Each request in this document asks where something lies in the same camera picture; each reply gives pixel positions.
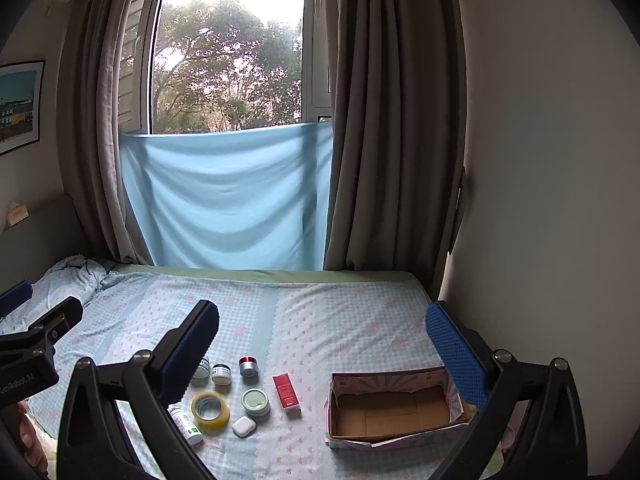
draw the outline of framed picture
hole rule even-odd
[[[0,66],[0,155],[40,140],[44,61]]]

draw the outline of finger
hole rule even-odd
[[[20,420],[20,439],[27,449],[31,449],[33,444],[38,441],[36,430],[26,415],[23,415]]]
[[[31,467],[36,467],[44,457],[44,452],[42,451],[40,442],[36,441],[33,444],[33,447],[24,453],[24,457],[27,459],[27,462],[29,462]]]
[[[43,455],[42,458],[40,459],[40,462],[38,462],[38,469],[40,469],[40,471],[44,473],[47,471],[48,467],[49,467],[49,461],[47,460],[46,455]]]

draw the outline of tree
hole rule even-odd
[[[266,26],[239,0],[164,4],[156,37],[156,133],[300,122],[302,20]]]

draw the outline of mattress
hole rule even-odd
[[[442,364],[424,332],[430,302],[418,281],[405,272],[280,272],[161,269],[118,266],[106,272],[90,260],[60,263],[34,286],[34,298],[0,328],[26,327],[39,311],[73,291],[82,296],[84,317],[56,346],[60,382],[29,400],[36,420],[57,437],[66,385],[79,357],[99,364],[128,360],[153,348],[178,326],[200,299],[220,310],[220,329],[207,351],[211,363],[228,364],[233,383],[225,392],[231,422],[244,415],[240,396],[264,389],[272,410],[246,439],[231,423],[194,448],[219,480],[247,478],[423,479],[454,445],[392,452],[331,450],[324,442],[322,409],[332,372],[411,370]],[[257,358],[260,376],[245,383],[237,362]],[[272,376],[289,373],[302,406],[299,419],[278,405]],[[181,406],[212,383],[192,382]],[[127,433],[145,470],[163,478],[140,435],[128,404],[119,403]],[[499,453],[486,474],[500,467]]]

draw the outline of blue fabric sheet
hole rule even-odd
[[[330,122],[122,135],[122,176],[158,266],[322,269]]]

